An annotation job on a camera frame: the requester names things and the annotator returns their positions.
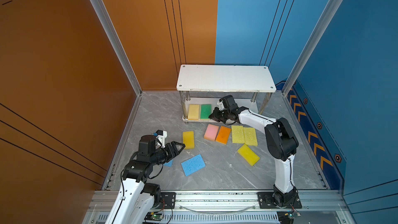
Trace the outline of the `green sponge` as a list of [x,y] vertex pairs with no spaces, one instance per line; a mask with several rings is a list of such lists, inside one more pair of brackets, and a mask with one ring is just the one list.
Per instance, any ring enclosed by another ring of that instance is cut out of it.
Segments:
[[212,105],[202,104],[200,112],[200,120],[208,120],[211,113],[212,113]]

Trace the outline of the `pale yellow sponge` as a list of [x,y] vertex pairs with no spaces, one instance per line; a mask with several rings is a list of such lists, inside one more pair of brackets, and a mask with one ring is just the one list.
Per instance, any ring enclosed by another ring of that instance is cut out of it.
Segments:
[[200,119],[201,106],[199,104],[190,104],[188,109],[188,120],[199,120]]

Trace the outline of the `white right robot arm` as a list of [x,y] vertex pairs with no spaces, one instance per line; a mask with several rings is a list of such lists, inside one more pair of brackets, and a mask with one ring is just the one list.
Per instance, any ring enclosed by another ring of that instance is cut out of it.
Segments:
[[211,120],[248,125],[266,136],[269,153],[274,157],[276,179],[273,185],[272,204],[278,208],[302,208],[299,193],[293,180],[293,162],[299,142],[286,118],[273,119],[239,107],[233,96],[219,100],[218,106],[209,115]]

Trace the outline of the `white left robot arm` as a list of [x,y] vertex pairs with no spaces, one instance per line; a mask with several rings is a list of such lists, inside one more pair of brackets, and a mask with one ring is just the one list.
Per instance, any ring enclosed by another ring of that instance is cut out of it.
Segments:
[[175,141],[162,144],[166,132],[158,130],[141,137],[136,151],[120,174],[121,186],[106,220],[107,224],[142,224],[147,214],[161,201],[158,184],[148,183],[153,167],[177,157],[185,144]]

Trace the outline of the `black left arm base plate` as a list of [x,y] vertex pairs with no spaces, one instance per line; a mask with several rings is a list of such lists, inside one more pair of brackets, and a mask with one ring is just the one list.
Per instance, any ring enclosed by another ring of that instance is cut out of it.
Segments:
[[176,203],[176,192],[162,191],[160,194],[159,204],[156,209],[174,209]]

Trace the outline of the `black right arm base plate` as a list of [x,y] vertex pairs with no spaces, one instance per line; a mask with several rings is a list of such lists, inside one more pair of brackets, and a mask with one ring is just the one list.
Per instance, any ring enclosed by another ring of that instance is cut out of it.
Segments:
[[261,209],[301,209],[302,203],[297,192],[288,193],[284,196],[274,192],[258,192],[258,202]]

